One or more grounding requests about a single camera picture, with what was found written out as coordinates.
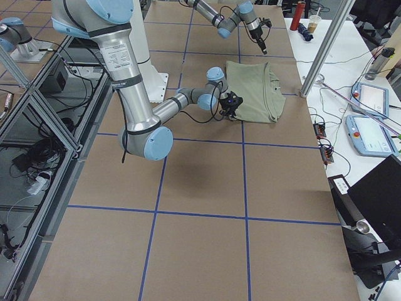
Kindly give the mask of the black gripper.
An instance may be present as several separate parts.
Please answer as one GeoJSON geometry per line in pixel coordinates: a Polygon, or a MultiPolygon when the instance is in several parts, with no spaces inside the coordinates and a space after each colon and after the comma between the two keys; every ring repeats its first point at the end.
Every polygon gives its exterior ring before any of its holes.
{"type": "Polygon", "coordinates": [[[236,110],[243,103],[243,98],[231,91],[226,98],[221,98],[219,103],[221,105],[220,115],[228,115],[229,120],[236,121],[236,110]]]}
{"type": "Polygon", "coordinates": [[[265,44],[265,42],[263,40],[263,37],[262,37],[262,35],[263,35],[262,28],[261,27],[257,27],[256,29],[250,30],[250,35],[251,35],[252,40],[255,41],[258,44],[258,46],[260,47],[262,53],[264,55],[266,55],[267,54],[267,48],[266,48],[266,44],[265,44]]]}

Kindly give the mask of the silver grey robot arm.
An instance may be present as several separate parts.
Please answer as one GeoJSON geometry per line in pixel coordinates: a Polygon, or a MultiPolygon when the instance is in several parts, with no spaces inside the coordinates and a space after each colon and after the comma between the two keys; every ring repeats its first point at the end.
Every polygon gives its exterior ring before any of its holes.
{"type": "Polygon", "coordinates": [[[264,55],[267,54],[266,38],[263,38],[263,26],[270,29],[272,24],[268,18],[257,17],[251,1],[244,1],[237,5],[228,17],[217,12],[205,1],[184,1],[184,6],[198,11],[211,25],[217,28],[217,32],[222,38],[230,37],[231,33],[243,23],[250,40],[260,47],[264,55]]]}
{"type": "Polygon", "coordinates": [[[186,106],[212,110],[217,103],[239,105],[224,72],[213,67],[203,88],[181,88],[153,108],[130,41],[133,1],[52,1],[53,27],[60,33],[94,41],[123,107],[120,143],[125,152],[158,161],[168,156],[173,133],[165,127],[186,106]]]}

